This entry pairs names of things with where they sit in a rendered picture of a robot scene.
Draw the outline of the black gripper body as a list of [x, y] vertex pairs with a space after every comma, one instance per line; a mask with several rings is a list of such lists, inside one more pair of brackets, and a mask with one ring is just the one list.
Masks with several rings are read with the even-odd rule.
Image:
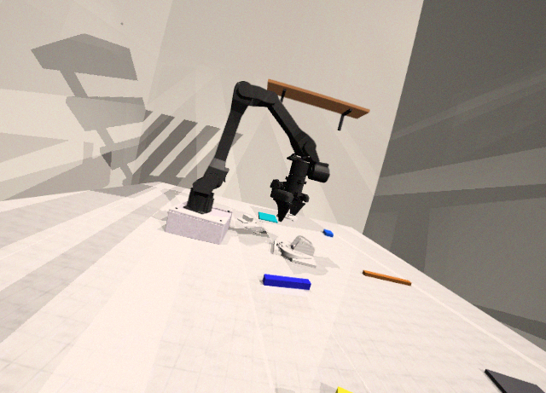
[[291, 203], [293, 200], [308, 203], [309, 195], [302, 193], [303, 186], [307, 183], [305, 178], [289, 174], [285, 179], [288, 180], [286, 189], [273, 189], [270, 197], [286, 203]]

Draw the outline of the yellow block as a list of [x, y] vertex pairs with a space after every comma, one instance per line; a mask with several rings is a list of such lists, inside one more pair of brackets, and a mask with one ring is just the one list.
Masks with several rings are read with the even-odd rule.
[[353, 393], [353, 392], [350, 392], [338, 386], [337, 391], [335, 393]]

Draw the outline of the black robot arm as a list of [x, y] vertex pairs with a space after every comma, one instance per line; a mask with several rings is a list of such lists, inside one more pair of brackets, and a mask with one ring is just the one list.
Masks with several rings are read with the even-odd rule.
[[247, 106], [267, 107], [277, 123], [288, 135], [295, 152], [287, 157], [287, 159], [293, 161], [289, 174], [304, 178], [308, 176], [311, 180], [323, 183], [329, 179], [329, 164], [320, 162], [316, 142], [298, 127], [291, 114], [278, 98], [277, 93], [257, 85], [251, 85], [246, 81], [240, 81], [234, 88], [229, 117], [218, 144], [217, 152], [204, 176], [193, 182], [184, 209], [201, 215], [212, 212], [214, 201], [212, 190], [219, 188], [223, 181], [225, 182], [225, 177], [229, 172], [229, 168], [225, 168], [226, 159], [241, 116]]

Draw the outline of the blue rectangular bar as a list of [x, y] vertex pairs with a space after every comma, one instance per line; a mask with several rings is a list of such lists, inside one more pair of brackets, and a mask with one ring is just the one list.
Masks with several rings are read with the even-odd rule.
[[290, 276], [264, 275], [263, 284], [264, 286], [276, 286], [298, 290], [310, 290], [311, 288], [311, 283], [308, 279]]

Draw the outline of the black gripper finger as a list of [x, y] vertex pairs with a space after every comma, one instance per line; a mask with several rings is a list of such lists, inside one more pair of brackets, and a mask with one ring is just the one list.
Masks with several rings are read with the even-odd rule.
[[282, 220], [287, 215], [288, 211], [290, 210], [290, 208], [291, 208], [291, 206], [293, 204], [292, 203], [286, 203], [286, 202], [283, 202], [283, 201], [280, 201], [280, 200], [274, 199], [274, 198], [273, 198], [273, 200], [277, 203], [278, 221], [282, 222]]
[[305, 203], [303, 202], [298, 202], [298, 201], [295, 201], [293, 200], [291, 202], [293, 205], [291, 206], [290, 208], [290, 214], [296, 216], [297, 213], [302, 209], [302, 207], [305, 205]]

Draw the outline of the cyan flat rectangular plate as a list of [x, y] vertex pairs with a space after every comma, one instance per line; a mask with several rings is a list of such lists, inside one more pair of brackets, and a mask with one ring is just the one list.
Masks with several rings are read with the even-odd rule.
[[265, 221], [269, 221], [269, 222], [273, 222], [273, 223], [278, 223], [278, 221], [276, 220], [276, 217], [274, 215], [263, 213], [263, 212], [258, 212], [258, 215], [259, 215], [259, 219], [261, 219], [261, 220], [265, 220]]

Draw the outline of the orange flat bar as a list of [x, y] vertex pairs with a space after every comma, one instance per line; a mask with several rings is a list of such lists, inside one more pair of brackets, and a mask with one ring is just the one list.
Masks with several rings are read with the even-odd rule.
[[405, 285], [411, 286], [411, 281], [400, 279], [398, 277], [391, 277], [389, 275], [376, 274], [376, 273], [373, 273], [373, 272], [370, 272], [370, 271], [367, 271], [367, 270], [363, 270], [363, 274], [365, 276], [368, 276], [368, 277], [371, 277], [371, 278], [375, 277], [375, 278], [378, 278], [380, 280], [392, 281], [392, 282], [396, 282], [398, 284], [405, 284]]

